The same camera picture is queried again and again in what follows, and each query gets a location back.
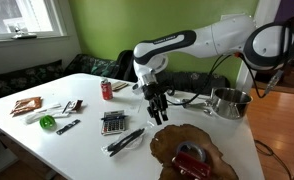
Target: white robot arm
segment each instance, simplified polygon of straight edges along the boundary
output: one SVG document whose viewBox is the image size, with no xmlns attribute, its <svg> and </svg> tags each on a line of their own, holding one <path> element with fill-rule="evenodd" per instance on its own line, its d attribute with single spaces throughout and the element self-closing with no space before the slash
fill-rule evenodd
<svg viewBox="0 0 294 180">
<path fill-rule="evenodd" d="M 294 18 L 256 29 L 252 18 L 238 15 L 200 29 L 140 42 L 134 49 L 138 82 L 133 92 L 144 93 L 150 103 L 149 114 L 157 124 L 161 124 L 158 112 L 163 120 L 168 119 L 168 106 L 164 95 L 166 89 L 157 84 L 155 74 L 166 68 L 166 54 L 174 51 L 198 58 L 240 53 L 251 69 L 279 68 L 294 57 Z"/>
</svg>

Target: stainless steel pot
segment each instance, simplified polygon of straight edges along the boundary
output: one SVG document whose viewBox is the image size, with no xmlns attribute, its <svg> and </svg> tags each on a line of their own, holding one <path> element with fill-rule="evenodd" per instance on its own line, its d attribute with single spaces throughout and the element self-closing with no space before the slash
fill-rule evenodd
<svg viewBox="0 0 294 180">
<path fill-rule="evenodd" d="M 247 93 L 231 88 L 213 88 L 212 109 L 221 117 L 239 119 L 244 117 L 252 97 Z"/>
</svg>

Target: green object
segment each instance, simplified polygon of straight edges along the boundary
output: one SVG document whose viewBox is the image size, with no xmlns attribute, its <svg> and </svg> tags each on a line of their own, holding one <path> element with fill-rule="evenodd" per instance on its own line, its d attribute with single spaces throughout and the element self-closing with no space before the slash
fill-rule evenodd
<svg viewBox="0 0 294 180">
<path fill-rule="evenodd" d="M 143 40 L 177 31 L 197 29 L 220 20 L 224 14 L 254 15 L 258 0 L 69 0 L 82 53 L 117 59 Z M 170 53 L 166 70 L 208 72 L 217 57 L 195 58 Z M 241 60 L 226 60 L 215 73 L 234 87 Z"/>
<path fill-rule="evenodd" d="M 56 124 L 56 121 L 52 116 L 46 115 L 40 118 L 39 123 L 43 129 L 50 129 Z"/>
</svg>

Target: red soda can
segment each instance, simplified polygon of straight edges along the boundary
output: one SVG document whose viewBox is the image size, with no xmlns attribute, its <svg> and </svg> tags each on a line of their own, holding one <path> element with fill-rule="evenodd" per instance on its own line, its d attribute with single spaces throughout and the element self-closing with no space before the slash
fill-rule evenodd
<svg viewBox="0 0 294 180">
<path fill-rule="evenodd" d="M 111 83 L 108 82 L 107 79 L 104 79 L 103 81 L 101 81 L 100 86 L 101 86 L 101 91 L 103 94 L 103 99 L 105 99 L 105 100 L 112 99 L 113 98 L 113 91 L 111 89 Z"/>
</svg>

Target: white table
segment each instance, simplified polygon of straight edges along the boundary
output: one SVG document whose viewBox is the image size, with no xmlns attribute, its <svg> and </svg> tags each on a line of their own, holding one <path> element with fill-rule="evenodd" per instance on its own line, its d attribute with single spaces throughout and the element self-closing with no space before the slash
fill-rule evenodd
<svg viewBox="0 0 294 180">
<path fill-rule="evenodd" d="M 114 93 L 112 100 L 103 100 L 100 81 L 101 78 L 97 76 L 75 74 L 1 98 L 0 129 L 68 179 L 152 180 L 158 179 L 162 170 L 161 164 L 151 155 L 149 148 L 154 133 L 168 124 L 189 123 L 210 135 L 213 143 L 224 154 L 223 159 L 234 168 L 240 179 L 264 179 L 246 118 L 227 120 L 216 114 L 208 116 L 202 111 L 176 106 L 169 106 L 169 121 L 148 131 L 140 147 L 121 151 L 114 157 L 107 156 L 101 147 L 115 141 L 118 135 L 101 135 L 100 118 L 103 112 L 124 109 L 129 115 L 129 129 L 137 129 L 147 122 L 155 121 L 146 110 L 148 102 L 142 95 L 134 95 L 131 87 Z M 189 98 L 192 95 L 176 92 L 175 98 Z M 70 100 L 84 100 L 87 106 L 79 113 L 56 119 L 57 130 L 75 119 L 80 119 L 81 123 L 59 136 L 55 131 L 43 130 L 38 122 L 25 125 L 20 116 L 12 117 L 9 114 L 17 100 L 33 96 L 41 96 L 43 106 L 54 102 L 65 105 Z"/>
</svg>

